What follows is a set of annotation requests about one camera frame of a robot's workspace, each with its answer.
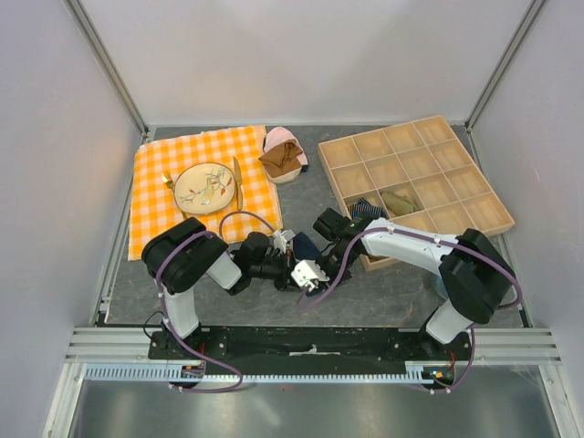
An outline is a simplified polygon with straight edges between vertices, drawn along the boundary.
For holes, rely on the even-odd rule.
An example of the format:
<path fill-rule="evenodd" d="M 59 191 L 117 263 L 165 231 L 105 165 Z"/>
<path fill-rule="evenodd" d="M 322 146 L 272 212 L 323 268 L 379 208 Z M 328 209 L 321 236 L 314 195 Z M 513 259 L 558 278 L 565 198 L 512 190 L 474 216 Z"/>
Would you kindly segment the navy blue white-trimmed underwear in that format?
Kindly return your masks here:
<path fill-rule="evenodd" d="M 302 260 L 314 260 L 317 263 L 317 258 L 320 252 L 312 240 L 304 233 L 298 233 L 292 241 L 293 253 L 296 263 Z M 318 293 L 318 289 L 312 293 L 306 293 L 307 297 L 314 296 Z"/>

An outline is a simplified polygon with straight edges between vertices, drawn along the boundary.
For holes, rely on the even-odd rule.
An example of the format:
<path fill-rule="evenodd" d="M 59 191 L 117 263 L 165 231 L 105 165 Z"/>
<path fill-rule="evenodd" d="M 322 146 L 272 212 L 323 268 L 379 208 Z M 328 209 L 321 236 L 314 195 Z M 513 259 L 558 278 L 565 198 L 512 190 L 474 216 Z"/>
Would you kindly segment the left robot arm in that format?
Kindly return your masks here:
<path fill-rule="evenodd" d="M 173 331 L 169 349 L 189 359 L 200 348 L 200 327 L 194 304 L 195 284 L 212 279 L 229 295 L 248 288 L 254 279 L 269 280 L 275 289 L 292 287 L 296 266 L 293 249 L 282 249 L 267 235 L 253 232 L 234 252 L 218 235 L 191 217 L 153 238 L 141 253 L 149 275 L 162 287 L 164 325 Z"/>

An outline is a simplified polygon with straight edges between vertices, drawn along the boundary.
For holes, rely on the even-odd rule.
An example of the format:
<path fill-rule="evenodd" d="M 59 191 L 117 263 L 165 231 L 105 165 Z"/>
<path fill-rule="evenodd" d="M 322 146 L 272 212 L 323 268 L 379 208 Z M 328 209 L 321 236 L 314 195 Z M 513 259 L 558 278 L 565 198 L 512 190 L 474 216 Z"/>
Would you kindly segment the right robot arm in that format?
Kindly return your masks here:
<path fill-rule="evenodd" d="M 515 272 L 476 229 L 460 235 L 433 234 L 368 213 L 349 218 L 330 208 L 313 228 L 334 245 L 316 261 L 332 281 L 324 296 L 349 278 L 349 266 L 359 256 L 396 259 L 442 279 L 446 299 L 418 336 L 419 351 L 428 359 L 441 358 L 459 333 L 488 323 L 497 310 L 522 301 Z"/>

